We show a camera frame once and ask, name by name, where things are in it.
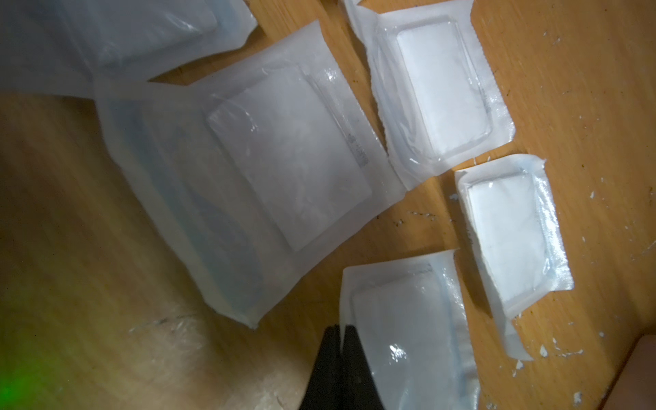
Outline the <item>pink medicine chest box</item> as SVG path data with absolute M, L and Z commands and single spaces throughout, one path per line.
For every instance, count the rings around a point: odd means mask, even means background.
M 655 336 L 635 345 L 602 409 L 655 410 Z

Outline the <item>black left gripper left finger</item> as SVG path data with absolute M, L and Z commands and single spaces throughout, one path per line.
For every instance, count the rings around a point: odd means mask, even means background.
M 341 338 L 339 325 L 325 329 L 300 410 L 341 408 Z

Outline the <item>gauze clear packet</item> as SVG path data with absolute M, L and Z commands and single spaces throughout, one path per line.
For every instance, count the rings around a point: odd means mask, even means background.
M 357 329 L 384 408 L 477 408 L 454 251 L 345 268 L 340 325 Z
M 546 162 L 508 155 L 459 170 L 454 181 L 504 350 L 530 360 L 514 319 L 549 293 L 575 287 Z

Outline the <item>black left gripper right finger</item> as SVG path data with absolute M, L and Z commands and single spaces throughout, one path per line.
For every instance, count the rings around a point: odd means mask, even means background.
M 352 325 L 345 326 L 341 363 L 342 409 L 383 410 L 358 331 Z

